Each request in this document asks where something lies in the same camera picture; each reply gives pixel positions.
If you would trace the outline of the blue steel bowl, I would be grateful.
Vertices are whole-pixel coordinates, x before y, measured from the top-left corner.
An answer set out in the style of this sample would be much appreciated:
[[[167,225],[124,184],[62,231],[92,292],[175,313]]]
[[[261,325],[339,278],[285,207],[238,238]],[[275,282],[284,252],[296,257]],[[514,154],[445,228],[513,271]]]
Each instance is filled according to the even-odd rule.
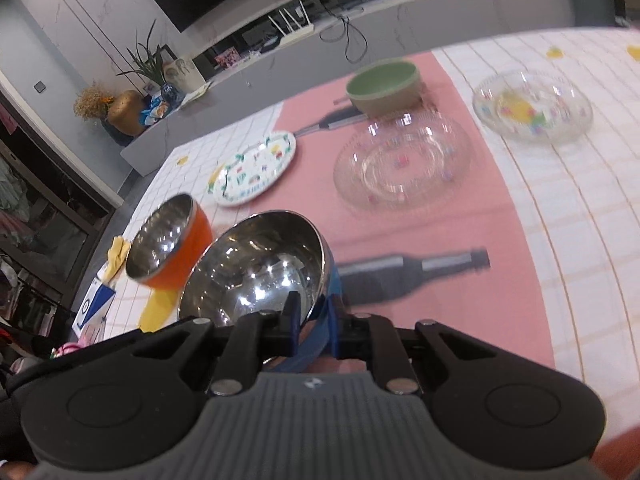
[[[300,325],[312,324],[295,356],[274,369],[300,373],[330,344],[332,298],[343,295],[333,254],[316,226],[295,211],[253,214],[209,245],[191,271],[178,304],[180,318],[232,326],[243,315],[280,312],[300,296]]]

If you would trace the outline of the white painted ceramic plate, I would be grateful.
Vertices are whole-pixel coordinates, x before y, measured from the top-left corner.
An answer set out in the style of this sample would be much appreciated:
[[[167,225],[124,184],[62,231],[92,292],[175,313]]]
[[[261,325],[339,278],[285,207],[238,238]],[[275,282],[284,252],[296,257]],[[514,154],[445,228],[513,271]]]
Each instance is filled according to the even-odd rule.
[[[219,206],[244,205],[283,176],[295,157],[296,148],[293,133],[273,131],[224,162],[209,182],[207,192]]]

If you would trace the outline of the large clear glass plate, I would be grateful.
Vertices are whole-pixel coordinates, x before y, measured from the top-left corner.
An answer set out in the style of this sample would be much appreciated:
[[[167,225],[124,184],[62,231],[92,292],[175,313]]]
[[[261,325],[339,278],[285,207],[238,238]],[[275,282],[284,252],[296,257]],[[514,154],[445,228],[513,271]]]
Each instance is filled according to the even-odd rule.
[[[403,112],[358,129],[337,156],[333,182],[356,209],[423,208],[450,196],[473,158],[472,140],[457,122],[426,110]]]

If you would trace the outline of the green ceramic bowl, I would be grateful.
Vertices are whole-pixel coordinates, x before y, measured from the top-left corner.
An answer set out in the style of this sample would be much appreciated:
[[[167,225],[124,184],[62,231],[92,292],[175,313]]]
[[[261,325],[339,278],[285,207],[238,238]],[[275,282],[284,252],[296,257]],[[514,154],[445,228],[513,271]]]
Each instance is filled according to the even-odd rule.
[[[368,117],[408,110],[421,101],[422,78],[413,62],[392,58],[358,70],[346,84],[352,105]]]

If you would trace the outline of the yellow cloth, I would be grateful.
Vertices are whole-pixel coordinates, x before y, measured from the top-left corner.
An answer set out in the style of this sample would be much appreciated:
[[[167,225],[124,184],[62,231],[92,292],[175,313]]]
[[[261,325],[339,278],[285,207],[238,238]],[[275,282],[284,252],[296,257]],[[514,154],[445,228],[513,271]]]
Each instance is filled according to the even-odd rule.
[[[115,236],[112,246],[106,253],[106,267],[102,274],[102,282],[110,282],[119,272],[122,265],[126,262],[129,254],[131,243],[125,237]]]

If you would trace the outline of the blue white box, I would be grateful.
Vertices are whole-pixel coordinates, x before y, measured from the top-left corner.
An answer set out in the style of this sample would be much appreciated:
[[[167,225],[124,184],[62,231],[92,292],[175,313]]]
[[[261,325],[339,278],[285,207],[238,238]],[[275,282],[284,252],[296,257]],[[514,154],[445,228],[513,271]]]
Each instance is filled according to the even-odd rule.
[[[103,337],[107,313],[114,297],[114,289],[98,278],[92,280],[72,324],[80,344],[88,346]]]

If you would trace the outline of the checkered lemon tablecloth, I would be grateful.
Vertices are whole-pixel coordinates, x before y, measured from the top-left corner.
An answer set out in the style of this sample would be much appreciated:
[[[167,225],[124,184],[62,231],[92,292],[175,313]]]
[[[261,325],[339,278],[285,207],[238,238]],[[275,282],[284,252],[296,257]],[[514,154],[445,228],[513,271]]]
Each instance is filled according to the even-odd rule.
[[[289,209],[314,222],[339,262],[483,248],[487,271],[423,286],[373,312],[410,327],[432,318],[570,374],[597,391],[606,435],[639,421],[639,33],[634,28],[544,30],[417,54],[437,108],[474,145],[468,174],[437,206],[367,211],[336,192],[333,168],[354,126],[299,140],[283,178],[253,203],[221,209],[212,173],[274,129],[295,131],[344,96],[337,79],[172,151],[125,209],[132,237],[166,198],[192,194],[216,231],[257,211]],[[590,99],[591,130],[570,145],[525,145],[482,126],[474,88],[504,70],[570,80]]]

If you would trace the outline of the golden vase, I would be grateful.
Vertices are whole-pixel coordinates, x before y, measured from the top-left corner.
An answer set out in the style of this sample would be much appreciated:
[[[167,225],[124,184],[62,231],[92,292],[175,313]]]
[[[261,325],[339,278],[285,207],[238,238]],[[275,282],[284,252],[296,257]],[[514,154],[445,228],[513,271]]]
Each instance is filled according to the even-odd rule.
[[[142,95],[134,90],[126,90],[116,96],[108,108],[106,120],[125,136],[140,136],[145,126],[140,122],[144,110]]]

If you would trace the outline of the grey tv bench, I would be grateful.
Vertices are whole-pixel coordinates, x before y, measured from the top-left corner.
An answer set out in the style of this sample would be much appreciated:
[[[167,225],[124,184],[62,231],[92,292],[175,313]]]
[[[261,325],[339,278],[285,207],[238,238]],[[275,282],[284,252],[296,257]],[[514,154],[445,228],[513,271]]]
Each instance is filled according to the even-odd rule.
[[[208,91],[142,133],[122,158],[146,176],[177,146],[384,58],[511,32],[572,27],[570,0],[373,0],[213,79]]]

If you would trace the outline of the small clear glass plate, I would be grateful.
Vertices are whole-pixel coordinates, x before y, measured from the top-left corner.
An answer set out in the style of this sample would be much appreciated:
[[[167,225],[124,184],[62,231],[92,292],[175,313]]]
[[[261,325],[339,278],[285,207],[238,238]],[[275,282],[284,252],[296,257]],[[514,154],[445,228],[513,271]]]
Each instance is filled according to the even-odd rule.
[[[481,82],[472,107],[480,122],[505,139],[565,144],[586,134],[593,111],[569,80],[541,72],[509,70]]]

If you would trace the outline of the potted green plant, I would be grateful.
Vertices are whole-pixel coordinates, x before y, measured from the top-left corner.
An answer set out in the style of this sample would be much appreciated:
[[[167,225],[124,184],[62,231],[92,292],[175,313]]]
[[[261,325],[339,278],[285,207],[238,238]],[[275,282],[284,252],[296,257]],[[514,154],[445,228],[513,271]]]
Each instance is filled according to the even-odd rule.
[[[154,82],[160,88],[160,96],[171,107],[176,108],[184,99],[184,93],[165,75],[162,57],[162,47],[151,49],[151,36],[154,32],[156,21],[152,21],[151,27],[143,42],[136,40],[136,50],[127,50],[134,66],[130,70],[118,73],[118,76],[136,74]]]

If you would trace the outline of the white wifi router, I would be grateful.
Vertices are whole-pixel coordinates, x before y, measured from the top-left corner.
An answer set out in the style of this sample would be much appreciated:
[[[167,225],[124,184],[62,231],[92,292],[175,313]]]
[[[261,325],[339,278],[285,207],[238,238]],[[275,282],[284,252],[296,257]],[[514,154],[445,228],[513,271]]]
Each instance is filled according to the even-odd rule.
[[[281,46],[292,44],[314,32],[314,23],[302,0],[281,6],[269,13],[267,18],[277,32]]]

